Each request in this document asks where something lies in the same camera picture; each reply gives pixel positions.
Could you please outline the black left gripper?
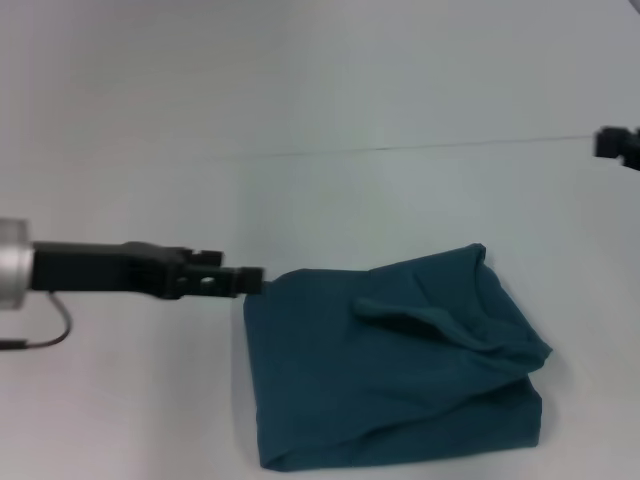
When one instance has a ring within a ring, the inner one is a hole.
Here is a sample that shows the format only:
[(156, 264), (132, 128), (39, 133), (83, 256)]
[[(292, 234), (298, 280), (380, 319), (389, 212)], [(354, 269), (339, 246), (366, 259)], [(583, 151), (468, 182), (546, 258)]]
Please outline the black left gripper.
[(223, 253), (213, 250), (189, 251), (142, 242), (36, 242), (30, 289), (131, 292), (160, 299), (236, 298), (262, 292), (263, 268), (230, 268), (221, 267), (222, 264)]

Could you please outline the dark teal blue shirt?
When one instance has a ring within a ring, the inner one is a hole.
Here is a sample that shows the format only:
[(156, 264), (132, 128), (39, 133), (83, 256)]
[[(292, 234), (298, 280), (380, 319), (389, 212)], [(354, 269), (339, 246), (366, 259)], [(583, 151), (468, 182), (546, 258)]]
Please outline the dark teal blue shirt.
[(450, 459), (538, 444), (550, 347), (480, 244), (367, 271), (297, 270), (245, 299), (262, 467)]

